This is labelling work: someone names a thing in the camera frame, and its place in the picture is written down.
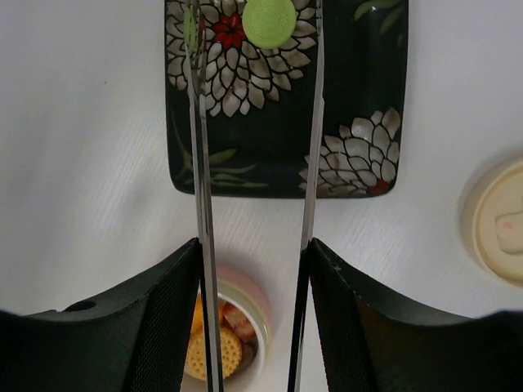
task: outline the cracker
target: cracker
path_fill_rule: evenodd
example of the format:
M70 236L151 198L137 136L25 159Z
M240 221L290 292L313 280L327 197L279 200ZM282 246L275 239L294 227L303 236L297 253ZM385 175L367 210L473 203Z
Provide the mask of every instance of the cracker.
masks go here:
M199 330L190 337L187 349L186 366L191 376L200 380L206 379L205 350L203 348L203 330ZM242 359L242 343L239 338L227 327L220 327L221 365L223 378L232 375Z

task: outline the green leaf pattern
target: green leaf pattern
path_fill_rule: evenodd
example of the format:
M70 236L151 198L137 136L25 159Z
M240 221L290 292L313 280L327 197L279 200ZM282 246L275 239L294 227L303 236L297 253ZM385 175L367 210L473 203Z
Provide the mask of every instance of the green leaf pattern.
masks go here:
M403 15L405 5L403 0L367 0L356 8L353 19L357 22L363 18L364 15L379 10L387 11L387 16L383 18L379 28L379 33L384 34L389 31ZM403 36L400 35L396 43L398 47L401 47L403 45Z
M183 168L175 176L175 180L180 180L182 177L187 177L183 182L185 185L192 184L193 178L193 158L183 145L176 126L174 128L174 135L180 147L181 156L183 158ZM240 175L250 172L256 167L256 164L246 167L223 167L222 165L228 163L235 155L237 149L224 149L218 153L209 156L209 169L211 172L211 185L222 187L237 187L237 188L265 188L269 185L264 182L251 182L241 178Z

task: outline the red flower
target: red flower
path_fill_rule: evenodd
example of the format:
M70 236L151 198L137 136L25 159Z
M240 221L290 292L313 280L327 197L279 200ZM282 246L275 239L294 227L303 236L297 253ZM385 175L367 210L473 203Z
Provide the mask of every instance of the red flower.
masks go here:
M238 12L235 12L230 18L225 15L220 16L220 21L213 24L211 29L216 33L214 41L221 42L225 50L230 47L240 49L242 41L247 38Z
M378 179L378 183L369 189L369 193L374 196L378 196L379 194L385 194L386 192L388 192L388 190L389 183L382 179Z

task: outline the round container lid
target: round container lid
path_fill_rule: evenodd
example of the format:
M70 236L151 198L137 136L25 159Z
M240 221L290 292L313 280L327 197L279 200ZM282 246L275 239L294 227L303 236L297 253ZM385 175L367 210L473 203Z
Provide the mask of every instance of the round container lid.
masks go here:
M523 160L484 176L465 202L463 240L472 257L500 278L523 285Z
M242 26L250 42L261 49L281 47L293 35L296 10L291 0L249 0Z

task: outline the cookie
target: cookie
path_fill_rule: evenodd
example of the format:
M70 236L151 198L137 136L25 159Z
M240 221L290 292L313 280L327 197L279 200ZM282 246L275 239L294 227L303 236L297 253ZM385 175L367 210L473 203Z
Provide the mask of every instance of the cookie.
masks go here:
M190 337L187 349L186 367L188 373L202 381L206 379L205 349L203 348L203 330ZM243 347L239 338L227 327L220 327L221 366L223 378L233 374L242 359Z
M256 338L256 331L248 321L247 316L236 306L226 303L223 307L223 316L228 324L243 343L248 343Z
M223 302L218 302L218 317L220 318L220 323L223 321ZM198 295L196 298L196 304L194 305L194 315L193 323L190 327L190 334L197 332L199 329L203 328L203 302L202 297Z

